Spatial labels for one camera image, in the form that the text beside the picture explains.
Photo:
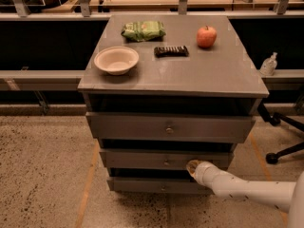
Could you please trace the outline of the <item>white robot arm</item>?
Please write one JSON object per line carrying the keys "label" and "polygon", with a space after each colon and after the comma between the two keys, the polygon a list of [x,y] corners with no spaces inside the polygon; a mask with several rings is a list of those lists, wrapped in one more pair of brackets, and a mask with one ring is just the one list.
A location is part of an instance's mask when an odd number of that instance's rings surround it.
{"label": "white robot arm", "polygon": [[224,199],[245,199],[288,214],[287,228],[304,228],[304,173],[297,181],[243,180],[209,161],[191,160],[186,169],[195,181]]}

